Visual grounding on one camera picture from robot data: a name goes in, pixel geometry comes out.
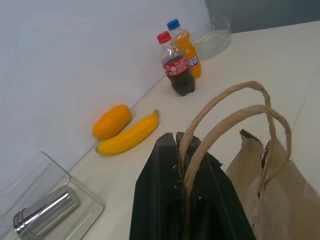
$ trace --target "glass bowl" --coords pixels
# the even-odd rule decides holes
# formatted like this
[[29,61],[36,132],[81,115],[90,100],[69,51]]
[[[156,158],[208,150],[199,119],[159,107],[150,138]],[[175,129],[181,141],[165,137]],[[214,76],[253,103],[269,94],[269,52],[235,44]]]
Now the glass bowl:
[[231,42],[231,23],[226,17],[213,17],[211,21],[192,33],[192,44],[200,60],[223,52]]

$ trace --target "paper bag handle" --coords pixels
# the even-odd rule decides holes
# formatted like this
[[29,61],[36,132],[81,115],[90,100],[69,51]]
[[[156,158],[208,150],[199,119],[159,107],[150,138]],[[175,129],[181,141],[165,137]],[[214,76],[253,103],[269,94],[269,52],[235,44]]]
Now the paper bag handle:
[[[261,192],[265,185],[268,184],[268,182],[271,181],[271,179],[277,174],[279,170],[287,163],[289,160],[289,157],[291,155],[292,151],[292,135],[291,135],[291,129],[290,125],[287,122],[287,120],[278,112],[273,110],[272,108],[266,106],[266,105],[253,105],[249,106],[243,109],[240,109],[238,111],[235,111],[222,121],[220,121],[209,133],[205,136],[202,143],[199,145],[199,147],[194,152],[190,164],[186,170],[185,176],[184,176],[184,187],[185,187],[185,193],[186,193],[186,203],[187,208],[188,202],[190,201],[190,195],[191,191],[194,185],[195,177],[197,174],[197,171],[199,169],[200,163],[205,156],[206,152],[209,150],[209,148],[218,140],[220,136],[222,136],[224,133],[226,133],[229,129],[231,129],[236,124],[242,122],[243,120],[258,115],[262,113],[270,114],[273,118],[278,120],[280,124],[285,129],[285,135],[286,135],[286,156],[284,162],[280,165],[277,171],[273,172],[272,175],[269,176],[269,178],[266,180],[267,173],[268,173],[268,156],[271,156],[273,154],[273,151],[269,152],[267,154],[267,159],[265,163],[265,167],[263,169],[260,183],[262,185],[259,186],[258,193]],[[276,136],[271,137],[271,145],[275,145]]]
[[[180,147],[179,147],[179,156],[180,156],[182,169],[184,169],[184,167],[185,167],[185,156],[186,156],[186,153],[187,153],[187,149],[189,147],[189,144],[191,143],[191,140],[192,140],[192,137],[194,135],[194,132],[195,132],[197,126],[199,125],[199,123],[201,122],[201,120],[220,101],[222,101],[223,99],[228,97],[230,94],[235,93],[235,92],[240,91],[240,90],[245,89],[245,88],[250,88],[250,89],[257,90],[257,91],[261,92],[263,97],[264,97],[264,104],[267,105],[268,107],[271,107],[270,95],[268,94],[268,92],[266,91],[264,86],[262,86],[260,83],[258,83],[256,81],[247,81],[247,82],[244,82],[244,83],[233,85],[231,87],[228,87],[226,90],[224,90],[218,96],[215,96],[213,99],[211,99],[203,107],[203,109],[194,118],[194,120],[192,121],[190,127],[188,127],[188,129],[185,131],[185,134],[183,135],[183,138],[181,140]],[[274,134],[276,134],[275,133],[276,130],[275,130],[274,120],[273,120],[272,117],[269,116],[268,113],[267,113],[267,120],[268,120],[269,128],[270,128],[270,131],[271,131],[270,134],[271,135],[273,134],[273,130],[274,130]]]

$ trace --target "stainless steel container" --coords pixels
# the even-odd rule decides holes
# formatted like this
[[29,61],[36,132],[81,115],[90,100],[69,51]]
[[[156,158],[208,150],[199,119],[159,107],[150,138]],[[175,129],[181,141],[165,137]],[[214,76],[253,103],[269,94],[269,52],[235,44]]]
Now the stainless steel container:
[[14,230],[20,236],[32,234],[41,237],[79,204],[75,191],[65,185],[18,212],[13,218]]

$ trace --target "orange soda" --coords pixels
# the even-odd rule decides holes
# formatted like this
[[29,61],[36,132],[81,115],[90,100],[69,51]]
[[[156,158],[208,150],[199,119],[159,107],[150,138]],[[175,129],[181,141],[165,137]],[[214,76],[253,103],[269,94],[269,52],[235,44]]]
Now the orange soda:
[[190,42],[190,33],[180,27],[178,19],[167,23],[172,40],[184,51],[189,61],[191,73],[195,79],[201,76],[201,64],[195,47]]

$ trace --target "twisted paper handle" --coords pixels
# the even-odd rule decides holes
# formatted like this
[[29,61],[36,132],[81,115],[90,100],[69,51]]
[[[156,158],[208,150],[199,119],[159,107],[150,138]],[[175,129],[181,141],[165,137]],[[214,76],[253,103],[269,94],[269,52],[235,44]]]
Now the twisted paper handle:
[[[244,88],[251,88],[257,91],[260,91],[264,97],[264,103],[265,105],[254,105],[250,106],[241,110],[238,110],[225,119],[223,119],[221,122],[219,122],[204,138],[203,142],[200,144],[200,146],[197,148],[195,153],[193,154],[190,164],[186,170],[185,176],[184,176],[184,187],[185,187],[185,193],[186,193],[186,224],[189,224],[189,210],[190,210],[190,196],[191,191],[193,188],[194,180],[197,174],[197,171],[199,169],[200,163],[206,154],[206,152],[209,150],[209,148],[215,143],[215,141],[223,135],[225,132],[227,132],[230,128],[232,128],[234,125],[242,122],[243,120],[258,115],[261,113],[266,113],[267,120],[269,123],[270,128],[270,135],[271,140],[268,144],[268,154],[266,156],[265,165],[263,168],[263,172],[260,178],[259,187],[257,189],[257,193],[261,193],[261,191],[266,187],[266,185],[275,177],[275,175],[284,167],[284,165],[289,160],[289,157],[291,155],[292,151],[292,136],[291,136],[291,129],[287,122],[287,120],[280,115],[278,112],[273,110],[271,108],[271,102],[270,102],[270,96],[268,92],[264,89],[264,87],[255,81],[249,81],[241,84],[237,84],[234,86],[231,86],[227,88],[224,92],[222,92],[220,95],[215,96],[210,102],[208,102],[204,108],[201,110],[201,112],[196,116],[196,118],[192,121],[191,126],[187,129],[186,133],[184,134],[180,147],[179,147],[179,154],[181,159],[181,165],[182,169],[184,169],[185,164],[185,155],[188,149],[188,146],[191,142],[191,139],[193,137],[194,131],[196,127],[198,126],[199,122],[204,118],[204,116],[215,106],[217,105],[221,100],[229,96],[230,94],[237,92]],[[285,129],[286,134],[286,159],[285,161],[280,165],[280,168],[273,172],[272,175],[270,175],[267,178],[268,170],[271,165],[272,156],[274,153],[275,143],[276,143],[276,128],[275,123],[273,121],[273,118],[277,119],[281,125]]]

